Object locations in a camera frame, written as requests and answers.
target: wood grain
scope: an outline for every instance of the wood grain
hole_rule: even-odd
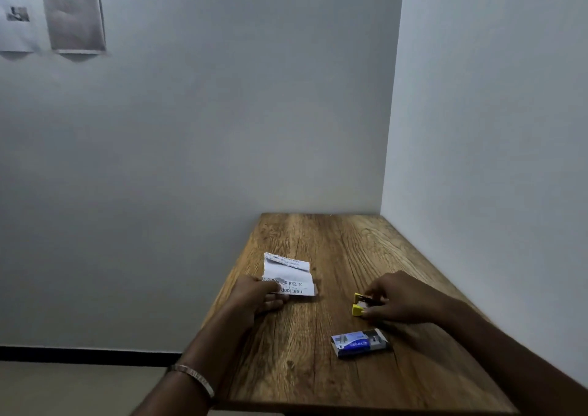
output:
[[[393,350],[340,360],[330,336],[368,329],[353,293],[403,270],[467,299],[384,218],[263,214],[208,317],[240,274],[261,275],[263,253],[309,261],[319,296],[293,297],[258,318],[218,390],[218,408],[248,411],[514,412],[480,365],[435,325],[386,328]]]

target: instruction note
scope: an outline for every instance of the instruction note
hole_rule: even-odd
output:
[[[314,295],[311,264],[308,261],[286,258],[285,256],[263,254],[264,281],[277,281],[282,287],[281,293],[291,295]]]

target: floor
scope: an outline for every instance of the floor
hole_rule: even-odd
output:
[[[128,415],[164,371],[165,368],[151,367],[0,362],[2,413],[19,416]],[[225,411],[209,414],[254,415]]]

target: bracelet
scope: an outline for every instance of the bracelet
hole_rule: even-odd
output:
[[[214,398],[215,391],[212,389],[212,387],[210,386],[208,381],[206,379],[204,379],[204,376],[202,374],[200,374],[199,372],[197,372],[194,369],[187,367],[185,365],[178,365],[178,364],[170,365],[168,367],[168,370],[166,371],[166,373],[169,373],[170,371],[179,371],[181,373],[186,373],[187,375],[194,378],[199,384],[201,384],[204,387],[204,389],[206,390],[206,392],[210,396],[210,399]]]

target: yellow object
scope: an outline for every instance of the yellow object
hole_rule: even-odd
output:
[[[352,316],[354,316],[354,317],[361,317],[363,313],[364,313],[364,308],[362,308],[358,304],[354,304],[353,305],[353,308],[351,309],[351,315]]]

